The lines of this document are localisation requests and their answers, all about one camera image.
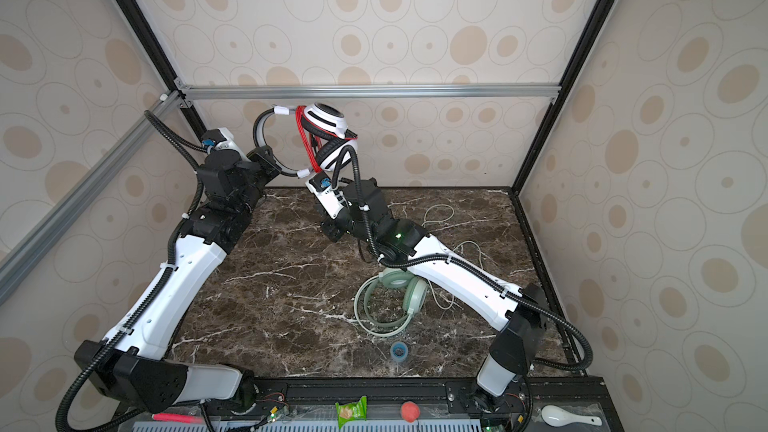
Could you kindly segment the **black white headphones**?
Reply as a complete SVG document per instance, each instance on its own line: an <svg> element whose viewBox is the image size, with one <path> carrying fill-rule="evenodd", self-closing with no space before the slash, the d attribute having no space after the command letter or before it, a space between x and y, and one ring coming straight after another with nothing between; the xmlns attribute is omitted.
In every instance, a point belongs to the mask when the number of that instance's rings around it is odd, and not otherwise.
<svg viewBox="0 0 768 432"><path fill-rule="evenodd" d="M323 103L295 108L275 105L264 111L252 128L256 147L268 145L265 129L268 120L273 116L288 116L294 119L301 145L310 161L308 169L294 170L276 159L283 176L303 178L311 173L340 172L352 162L347 147L351 147L354 152L358 151L358 136L349 128L344 115L336 108Z"/></svg>

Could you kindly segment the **mint green headphones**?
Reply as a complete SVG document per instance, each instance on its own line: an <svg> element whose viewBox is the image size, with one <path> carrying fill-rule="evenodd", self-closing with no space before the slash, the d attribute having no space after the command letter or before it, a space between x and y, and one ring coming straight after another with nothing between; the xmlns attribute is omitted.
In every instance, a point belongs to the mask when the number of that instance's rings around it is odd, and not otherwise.
<svg viewBox="0 0 768 432"><path fill-rule="evenodd" d="M390 300L388 311L398 311L397 318L379 320L374 316L374 305L381 300L373 299L375 292L385 292ZM390 338L403 333L421 311L429 292L426 279L401 269L385 269L366 280L356 291L353 313L357 325L367 334L377 338Z"/></svg>

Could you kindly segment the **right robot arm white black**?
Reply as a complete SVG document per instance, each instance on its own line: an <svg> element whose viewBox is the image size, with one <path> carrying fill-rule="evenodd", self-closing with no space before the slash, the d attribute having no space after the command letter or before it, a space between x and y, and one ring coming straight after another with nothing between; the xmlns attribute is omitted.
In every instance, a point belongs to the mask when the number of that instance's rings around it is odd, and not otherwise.
<svg viewBox="0 0 768 432"><path fill-rule="evenodd" d="M487 396L502 396L534 364L569 372L592 365L594 352L586 336L543 305L546 296L540 288L505 282L451 251L425 227L395 218L375 181L362 179L356 150L345 145L338 158L351 166L352 179L342 180L332 170L316 172L306 181L324 211L323 233L332 241L349 235L366 243L380 266L435 283L483 317L497 332L476 377ZM537 357L545 321L559 325L580 344L580 361Z"/></svg>

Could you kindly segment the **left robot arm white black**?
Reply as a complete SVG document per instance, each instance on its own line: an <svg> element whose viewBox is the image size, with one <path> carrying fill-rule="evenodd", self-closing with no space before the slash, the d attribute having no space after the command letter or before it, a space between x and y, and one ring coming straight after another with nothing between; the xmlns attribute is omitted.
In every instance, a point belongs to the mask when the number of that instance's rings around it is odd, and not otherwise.
<svg viewBox="0 0 768 432"><path fill-rule="evenodd" d="M224 128L206 131L202 143L195 145L152 112L144 115L191 165L196 191L150 285L101 341L86 340L77 349L81 371L56 412L59 431L71 430L70 408L86 383L130 408L100 425L102 431L114 430L142 412L159 413L178 404L227 401L242 412L255 402L251 373L234 366L173 362L166 355L191 302L237 245L266 185L278 176L272 149L264 145L243 153Z"/></svg>

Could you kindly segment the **blue tape roll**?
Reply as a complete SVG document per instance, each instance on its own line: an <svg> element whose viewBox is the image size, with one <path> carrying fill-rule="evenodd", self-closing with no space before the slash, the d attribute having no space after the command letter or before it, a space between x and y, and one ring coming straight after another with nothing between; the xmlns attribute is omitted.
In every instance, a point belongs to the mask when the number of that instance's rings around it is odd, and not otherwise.
<svg viewBox="0 0 768 432"><path fill-rule="evenodd" d="M390 347L390 356L396 363L403 363L409 354L408 346L403 342L395 342Z"/></svg>

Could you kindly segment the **green snack packet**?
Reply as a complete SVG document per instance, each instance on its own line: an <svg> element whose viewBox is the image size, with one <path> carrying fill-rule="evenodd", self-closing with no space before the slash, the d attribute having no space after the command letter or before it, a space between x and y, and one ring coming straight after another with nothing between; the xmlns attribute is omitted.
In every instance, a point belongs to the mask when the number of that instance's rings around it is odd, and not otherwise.
<svg viewBox="0 0 768 432"><path fill-rule="evenodd" d="M345 404L336 403L335 410L339 428L342 428L349 422L365 421L368 413L367 397L361 396L357 401Z"/></svg>

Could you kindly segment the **red ball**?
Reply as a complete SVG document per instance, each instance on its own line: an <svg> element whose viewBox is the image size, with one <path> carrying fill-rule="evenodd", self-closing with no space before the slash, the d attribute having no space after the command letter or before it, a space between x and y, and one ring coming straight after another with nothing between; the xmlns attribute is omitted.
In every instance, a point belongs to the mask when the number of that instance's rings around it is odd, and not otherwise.
<svg viewBox="0 0 768 432"><path fill-rule="evenodd" d="M415 423L421 416L421 409L416 403L407 401L400 407L400 416L407 423Z"/></svg>

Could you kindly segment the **pink marker pen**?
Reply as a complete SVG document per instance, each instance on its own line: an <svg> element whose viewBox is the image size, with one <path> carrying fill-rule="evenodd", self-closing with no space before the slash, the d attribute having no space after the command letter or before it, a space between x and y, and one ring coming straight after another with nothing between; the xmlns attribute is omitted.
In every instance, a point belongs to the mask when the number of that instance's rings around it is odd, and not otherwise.
<svg viewBox="0 0 768 432"><path fill-rule="evenodd" d="M181 415L174 413L157 413L152 415L152 419L161 422L175 422L181 424L203 424L204 419L198 416Z"/></svg>

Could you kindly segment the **white ceramic spoon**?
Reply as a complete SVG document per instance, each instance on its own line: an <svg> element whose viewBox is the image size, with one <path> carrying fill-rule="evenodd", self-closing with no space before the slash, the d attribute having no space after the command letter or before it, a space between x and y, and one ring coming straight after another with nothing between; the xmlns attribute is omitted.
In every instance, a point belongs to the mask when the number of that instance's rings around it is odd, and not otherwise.
<svg viewBox="0 0 768 432"><path fill-rule="evenodd" d="M584 424L601 427L603 421L599 416L580 415L567 411L556 405L546 405L541 409L541 419L549 426L561 428L573 424Z"/></svg>

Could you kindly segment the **horizontal aluminium frame bar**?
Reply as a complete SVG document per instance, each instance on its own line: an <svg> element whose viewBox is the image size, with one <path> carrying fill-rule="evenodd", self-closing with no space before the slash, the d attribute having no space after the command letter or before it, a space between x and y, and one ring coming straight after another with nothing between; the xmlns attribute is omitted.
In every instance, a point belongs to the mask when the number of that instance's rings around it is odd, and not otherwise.
<svg viewBox="0 0 768 432"><path fill-rule="evenodd" d="M557 97L556 83L473 83L473 84L367 84L367 85L278 85L202 86L182 84L180 91L192 100L287 99L322 101L330 99L403 98L514 98Z"/></svg>

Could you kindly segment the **diagonal aluminium frame bar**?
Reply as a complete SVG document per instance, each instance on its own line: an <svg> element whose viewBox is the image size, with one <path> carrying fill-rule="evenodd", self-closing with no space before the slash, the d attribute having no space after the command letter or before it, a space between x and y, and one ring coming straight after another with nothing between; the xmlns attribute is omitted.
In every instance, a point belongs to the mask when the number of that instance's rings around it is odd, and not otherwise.
<svg viewBox="0 0 768 432"><path fill-rule="evenodd" d="M70 233L75 244L92 254L89 273L70 273L85 281L99 272L105 257L104 247L115 245L137 226L151 232L169 227L173 201L164 196L163 174L179 162L171 147L157 135L145 116L133 124L114 146L106 150L99 140L85 136L83 145L90 153L103 153L88 169L75 160L56 160L43 171L45 181L62 179L67 173L84 171L81 180L51 206L45 217L14 248L8 240L17 235L12 222L26 212L37 214L48 203L22 200L1 214L1 301L6 302L57 243Z"/></svg>

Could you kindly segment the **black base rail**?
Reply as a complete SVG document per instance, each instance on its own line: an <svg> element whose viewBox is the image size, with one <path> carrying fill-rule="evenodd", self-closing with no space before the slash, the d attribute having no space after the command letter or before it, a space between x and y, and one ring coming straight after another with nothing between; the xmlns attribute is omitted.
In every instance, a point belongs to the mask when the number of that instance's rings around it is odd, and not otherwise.
<svg viewBox="0 0 768 432"><path fill-rule="evenodd" d="M366 396L365 421L352 431L547 431L541 409L556 405L599 416L603 425L573 424L570 431L620 431L623 426L604 381L596 377L534 377L512 383L499 398L484 398L471 378L253 378L231 399L204 400L222 430L337 431L335 404ZM421 409L415 423L400 416L404 402Z"/></svg>

